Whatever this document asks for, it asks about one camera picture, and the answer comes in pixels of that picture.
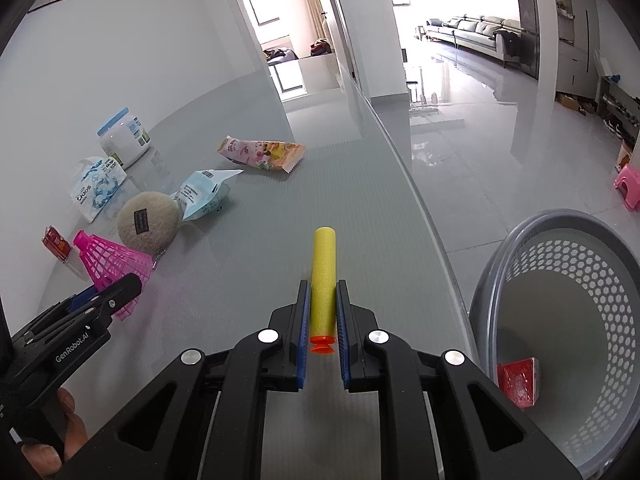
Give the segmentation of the person's left hand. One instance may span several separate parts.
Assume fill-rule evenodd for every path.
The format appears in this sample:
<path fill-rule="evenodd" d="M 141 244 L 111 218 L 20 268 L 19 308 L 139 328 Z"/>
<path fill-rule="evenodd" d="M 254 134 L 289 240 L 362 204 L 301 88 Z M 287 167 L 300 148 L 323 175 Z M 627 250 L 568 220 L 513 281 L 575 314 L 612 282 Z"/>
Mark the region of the person's left hand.
<path fill-rule="evenodd" d="M 75 399 L 65 388 L 58 389 L 58 403 L 66 418 L 64 454 L 60 456 L 50 445 L 23 444 L 21 451 L 32 468 L 47 479 L 57 474 L 66 460 L 70 460 L 87 442 L 88 434 L 82 419 L 76 414 Z"/>

